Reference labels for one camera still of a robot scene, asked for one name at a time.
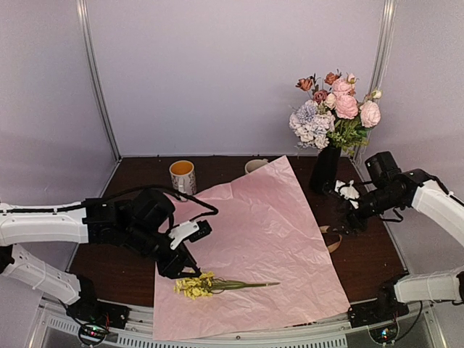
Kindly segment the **pink peony flower stem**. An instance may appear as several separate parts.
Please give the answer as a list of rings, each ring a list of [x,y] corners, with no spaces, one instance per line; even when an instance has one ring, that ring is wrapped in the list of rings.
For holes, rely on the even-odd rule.
[[[359,112],[357,100],[349,94],[337,96],[335,110],[338,118],[353,120]]]

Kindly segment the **orange brown flower stem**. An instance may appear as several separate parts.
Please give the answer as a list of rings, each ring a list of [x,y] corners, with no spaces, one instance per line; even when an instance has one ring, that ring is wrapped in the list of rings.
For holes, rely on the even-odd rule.
[[[306,78],[300,78],[295,87],[304,92],[315,93],[324,90],[325,87],[331,88],[333,83],[341,77],[341,72],[329,72],[324,78],[318,77],[315,73]]]

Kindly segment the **green fern white flower bunch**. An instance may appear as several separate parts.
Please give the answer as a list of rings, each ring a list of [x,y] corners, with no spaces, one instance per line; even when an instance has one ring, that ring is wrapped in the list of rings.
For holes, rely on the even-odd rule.
[[[330,145],[353,157],[356,149],[368,145],[368,131],[362,125],[360,117],[352,120],[338,119],[334,129],[327,132],[327,137]]]

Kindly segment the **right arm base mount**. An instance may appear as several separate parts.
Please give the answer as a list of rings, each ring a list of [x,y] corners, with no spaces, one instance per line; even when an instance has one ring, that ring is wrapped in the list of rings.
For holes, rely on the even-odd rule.
[[[353,304],[347,312],[352,328],[366,327],[372,341],[382,346],[393,344],[399,338],[398,319],[408,314],[406,304],[385,309],[377,301]]]

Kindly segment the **left aluminium frame post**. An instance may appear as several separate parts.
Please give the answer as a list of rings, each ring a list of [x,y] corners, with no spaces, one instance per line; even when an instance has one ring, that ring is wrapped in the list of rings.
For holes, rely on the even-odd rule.
[[[102,88],[102,82],[99,75],[99,69],[97,66],[96,55],[94,50],[94,44],[91,35],[91,25],[88,16],[88,4],[85,0],[77,0],[77,13],[78,19],[80,22],[81,31],[83,34],[84,49],[86,52],[86,59],[88,63],[88,68],[90,72],[91,85],[94,93],[94,98],[96,101],[96,106],[101,118],[104,132],[109,142],[109,146],[112,152],[112,156],[116,162],[119,162],[122,159],[120,150],[118,148],[113,127],[109,118],[109,113],[107,109],[107,103],[104,98],[104,92]]]

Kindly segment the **yellow small flower bunch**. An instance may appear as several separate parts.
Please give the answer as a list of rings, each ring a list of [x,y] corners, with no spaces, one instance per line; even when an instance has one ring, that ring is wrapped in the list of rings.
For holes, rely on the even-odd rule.
[[[199,277],[182,278],[175,281],[173,291],[188,299],[212,297],[226,291],[277,286],[279,282],[247,283],[216,277],[213,272],[202,273]]]

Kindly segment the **right aluminium frame post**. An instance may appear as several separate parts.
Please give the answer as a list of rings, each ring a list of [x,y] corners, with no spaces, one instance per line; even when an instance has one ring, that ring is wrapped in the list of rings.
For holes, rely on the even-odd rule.
[[[381,17],[378,45],[374,59],[373,72],[368,87],[368,92],[381,89],[382,80],[386,75],[389,55],[392,48],[394,35],[394,17],[398,1],[385,0]]]

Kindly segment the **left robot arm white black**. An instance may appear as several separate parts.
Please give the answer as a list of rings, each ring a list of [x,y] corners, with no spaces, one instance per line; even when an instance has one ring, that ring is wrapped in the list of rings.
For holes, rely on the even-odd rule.
[[[91,280],[62,272],[31,255],[24,242],[65,241],[125,247],[155,261],[161,276],[178,279],[201,271],[183,243],[199,232],[192,220],[174,224],[175,207],[160,190],[134,199],[87,199],[76,205],[1,205],[1,275],[22,281],[76,309],[89,322],[104,316]]]

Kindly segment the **black cylindrical vase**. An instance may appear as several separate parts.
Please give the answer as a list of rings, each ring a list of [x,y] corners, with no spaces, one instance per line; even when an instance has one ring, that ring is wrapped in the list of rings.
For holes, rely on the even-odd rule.
[[[310,177],[310,188],[322,194],[326,184],[334,184],[341,148],[328,145],[319,154]]]

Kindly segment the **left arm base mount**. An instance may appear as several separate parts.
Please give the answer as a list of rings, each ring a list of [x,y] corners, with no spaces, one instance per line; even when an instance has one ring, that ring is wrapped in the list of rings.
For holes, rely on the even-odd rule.
[[[101,344],[111,334],[111,328],[124,329],[130,312],[125,305],[98,300],[92,291],[83,292],[75,303],[62,306],[78,324],[77,337],[85,347]]]

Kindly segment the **blue hydrangea flower bunch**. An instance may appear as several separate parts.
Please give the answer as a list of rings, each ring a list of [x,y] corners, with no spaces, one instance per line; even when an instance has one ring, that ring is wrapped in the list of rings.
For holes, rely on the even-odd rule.
[[[307,100],[289,117],[289,128],[297,137],[300,150],[314,148],[323,150],[329,145],[328,134],[334,131],[335,117],[324,105]]]

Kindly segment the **tan satin ribbon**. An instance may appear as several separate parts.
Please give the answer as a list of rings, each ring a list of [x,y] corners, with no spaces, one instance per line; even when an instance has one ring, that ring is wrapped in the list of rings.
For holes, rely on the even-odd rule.
[[[336,228],[332,228],[329,225],[322,225],[319,227],[319,230],[323,235],[328,252],[332,254],[340,247],[342,242],[342,235]]]

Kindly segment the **aluminium frame post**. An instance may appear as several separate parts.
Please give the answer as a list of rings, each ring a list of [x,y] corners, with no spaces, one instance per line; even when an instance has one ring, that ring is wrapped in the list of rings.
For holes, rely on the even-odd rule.
[[[86,59],[88,63],[88,68],[90,72],[91,85],[94,93],[94,98],[96,101],[96,106],[101,118],[104,132],[109,142],[109,146],[112,152],[112,156],[116,162],[119,162],[122,159],[120,150],[118,148],[113,127],[109,118],[109,113],[107,109],[107,103],[104,98],[104,92],[102,88],[102,82],[99,75],[99,69],[97,66],[96,55],[94,50],[94,44],[91,35],[91,25],[88,16],[88,4],[85,0],[77,0],[77,13],[78,19],[80,22],[81,31],[83,34],[84,49],[86,52]]]
[[[394,17],[398,1],[385,0],[381,17],[378,45],[374,59],[373,72],[368,87],[368,92],[381,89],[382,80],[386,75],[389,55],[392,48],[394,35]]]

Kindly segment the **pink wrapping paper sheet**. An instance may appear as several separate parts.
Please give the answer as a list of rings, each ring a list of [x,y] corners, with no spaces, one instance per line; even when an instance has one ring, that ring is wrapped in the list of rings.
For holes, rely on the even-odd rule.
[[[217,207],[189,245],[201,270],[249,287],[189,299],[154,280],[153,337],[179,341],[311,323],[349,309],[323,236],[286,157],[198,194]]]

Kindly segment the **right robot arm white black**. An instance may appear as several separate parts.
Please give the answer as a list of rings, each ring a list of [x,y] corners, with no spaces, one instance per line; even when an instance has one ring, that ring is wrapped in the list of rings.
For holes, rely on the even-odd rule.
[[[397,216],[390,221],[400,223],[399,210],[412,208],[425,215],[463,244],[463,202],[435,175],[414,169],[402,172],[391,152],[379,152],[365,161],[375,189],[360,194],[353,182],[337,181],[334,193],[350,204],[346,215],[348,228],[362,231],[368,218],[392,210]],[[451,302],[463,304],[463,267],[426,274],[403,275],[384,285],[371,312],[376,319],[386,320],[399,309],[400,303]]]

